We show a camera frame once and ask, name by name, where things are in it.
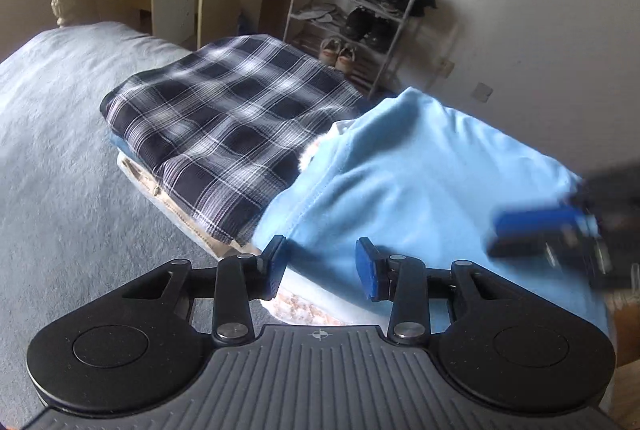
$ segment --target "grey blanket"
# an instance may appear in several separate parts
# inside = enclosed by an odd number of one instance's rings
[[[0,64],[0,422],[41,408],[25,366],[46,324],[175,257],[212,257],[116,167],[98,111],[134,73],[184,49],[102,23],[38,35]],[[256,325],[265,311],[253,307]],[[210,312],[196,309],[205,330]]]

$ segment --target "plaid shirt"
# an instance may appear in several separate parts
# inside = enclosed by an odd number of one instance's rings
[[[338,71],[268,35],[225,38],[132,76],[100,112],[211,236],[247,242],[298,158],[366,101]]]

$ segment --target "metal rack frame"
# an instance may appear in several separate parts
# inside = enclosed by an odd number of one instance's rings
[[[290,31],[290,26],[291,26],[291,20],[300,20],[306,24],[311,24],[316,28],[319,28],[321,30],[324,30],[328,33],[330,33],[331,35],[335,35],[335,36],[340,36],[341,38],[348,40],[348,42],[351,42],[352,44],[356,44],[357,46],[364,48],[366,51],[370,52],[370,53],[375,53],[376,55],[374,55],[374,57],[380,57],[380,56],[384,56],[384,60],[382,60],[382,62],[380,63],[380,69],[375,77],[375,79],[371,82],[368,83],[367,82],[367,89],[369,90],[369,98],[373,96],[373,94],[376,92],[376,90],[378,89],[379,85],[380,85],[380,79],[382,78],[382,75],[386,72],[386,70],[389,67],[389,64],[391,62],[391,59],[393,58],[394,52],[396,50],[396,47],[398,45],[398,41],[402,35],[402,32],[404,32],[409,18],[410,18],[410,13],[411,10],[414,7],[415,4],[415,0],[410,0],[409,1],[409,5],[407,6],[406,10],[404,11],[404,14],[401,14],[400,12],[398,12],[397,14],[393,14],[388,10],[385,10],[384,8],[382,8],[381,6],[379,6],[379,4],[377,4],[375,1],[372,0],[347,0],[350,1],[351,3],[356,4],[356,6],[363,6],[364,8],[368,8],[369,10],[372,10],[374,13],[376,13],[377,15],[384,17],[385,19],[389,19],[392,20],[393,22],[395,22],[398,27],[396,28],[396,34],[393,38],[393,41],[391,42],[391,45],[388,49],[388,51],[386,51],[386,54],[381,54],[378,51],[372,50],[369,46],[367,46],[366,44],[364,44],[362,41],[360,42],[356,42],[350,39],[347,39],[344,35],[341,35],[339,32],[335,31],[335,25],[334,28],[330,28],[325,24],[322,24],[320,22],[312,22],[310,20],[302,20],[299,19],[297,17],[294,16],[294,7],[295,7],[295,2],[296,0],[291,0],[290,5],[289,5],[289,13],[287,14],[287,25],[285,27],[285,31],[284,31],[284,36],[283,36],[283,40],[284,42],[287,41],[287,37],[289,36],[289,31]],[[313,4],[314,0],[309,0],[308,2],[308,6],[311,6]]]

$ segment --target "blue gripper pad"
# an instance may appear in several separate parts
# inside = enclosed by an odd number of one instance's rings
[[[289,245],[282,235],[275,235],[269,242],[261,257],[268,260],[267,267],[267,296],[275,298],[280,282],[289,264]]]
[[[495,219],[498,237],[536,232],[555,232],[564,226],[585,230],[584,213],[572,206],[559,206],[530,211],[505,212]]]
[[[362,289],[369,300],[375,301],[380,293],[375,261],[382,258],[376,247],[367,238],[363,237],[356,241],[356,270],[360,277]]]

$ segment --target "wall outlet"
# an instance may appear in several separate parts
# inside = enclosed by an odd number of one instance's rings
[[[494,92],[494,89],[489,87],[482,82],[479,83],[476,88],[471,93],[471,96],[482,103],[487,103],[489,101],[489,96]]]
[[[440,57],[440,63],[438,64],[438,74],[443,78],[449,78],[453,68],[456,66],[455,62],[452,62],[443,56]]]

